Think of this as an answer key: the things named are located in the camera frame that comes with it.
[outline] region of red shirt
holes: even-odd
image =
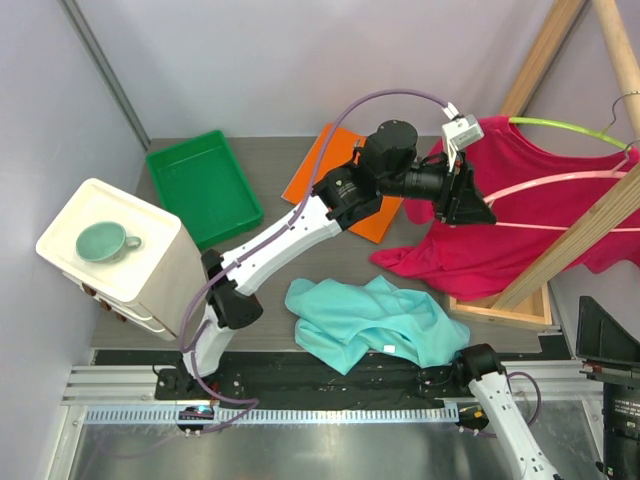
[[[562,157],[541,150],[509,123],[508,117],[480,120],[485,136],[469,146],[467,160],[475,167],[476,186],[484,196],[522,182],[560,173],[610,170],[624,160],[622,152],[606,157]],[[442,150],[442,143],[432,150]],[[638,163],[636,149],[621,171]],[[533,187],[495,201],[499,222],[571,226],[609,188],[615,179],[580,179]],[[406,200],[414,223],[433,218],[430,202]],[[640,227],[640,212],[621,227]],[[392,272],[420,278],[459,300],[474,300],[502,292],[562,234],[498,225],[452,227],[434,222],[417,247],[382,250],[371,261]],[[571,265],[585,264],[600,273],[619,260],[640,265],[640,232],[609,233]]]

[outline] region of teal cloth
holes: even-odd
[[[299,278],[285,304],[300,317],[296,343],[343,375],[369,349],[422,368],[442,365],[469,345],[471,336],[426,292],[396,288],[383,276],[364,287]]]

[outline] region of wooden pole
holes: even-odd
[[[592,0],[622,93],[640,90],[640,68],[615,0]],[[640,137],[640,98],[625,98],[631,124]],[[567,230],[507,289],[492,306],[512,310],[560,273],[572,261],[640,208],[640,165],[629,171],[611,190]]]
[[[524,111],[585,1],[555,0],[502,104],[500,115],[514,117]]]

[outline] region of wooden base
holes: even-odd
[[[454,319],[491,322],[538,331],[547,330],[552,325],[549,286],[546,283],[512,311],[491,308],[490,305],[495,302],[495,298],[496,296],[492,296],[462,302],[447,296],[445,305],[447,313]]]

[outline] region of green hanger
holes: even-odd
[[[628,145],[626,143],[621,142],[620,140],[616,140],[615,138],[610,137],[609,135],[603,132],[597,132],[596,130],[591,130],[586,127],[581,127],[580,125],[573,125],[572,123],[559,122],[557,120],[547,120],[546,118],[530,118],[530,117],[511,117],[509,119],[509,123],[523,124],[523,125],[544,125],[547,127],[564,128],[565,130],[571,130],[572,132],[589,135],[590,137],[597,138],[598,140],[602,140],[603,142],[610,143],[611,145],[623,151],[626,151],[628,148]]]

